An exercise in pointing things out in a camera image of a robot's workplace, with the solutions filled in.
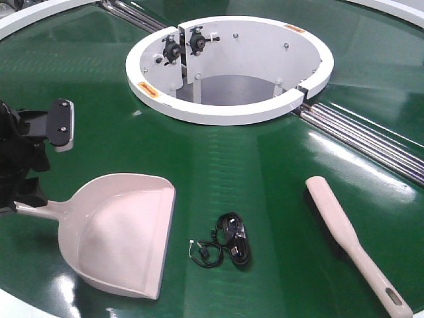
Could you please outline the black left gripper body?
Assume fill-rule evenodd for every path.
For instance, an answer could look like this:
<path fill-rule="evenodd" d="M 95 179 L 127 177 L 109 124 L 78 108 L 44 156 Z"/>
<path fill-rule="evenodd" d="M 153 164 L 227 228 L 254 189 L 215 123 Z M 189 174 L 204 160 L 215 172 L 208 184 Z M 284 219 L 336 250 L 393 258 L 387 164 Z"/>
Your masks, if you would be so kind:
<path fill-rule="evenodd" d="M 47 204 L 39 179 L 27 174 L 45 172 L 46 111 L 16 111 L 1 102 L 1 214 L 16 213 L 15 203 L 31 207 Z"/>

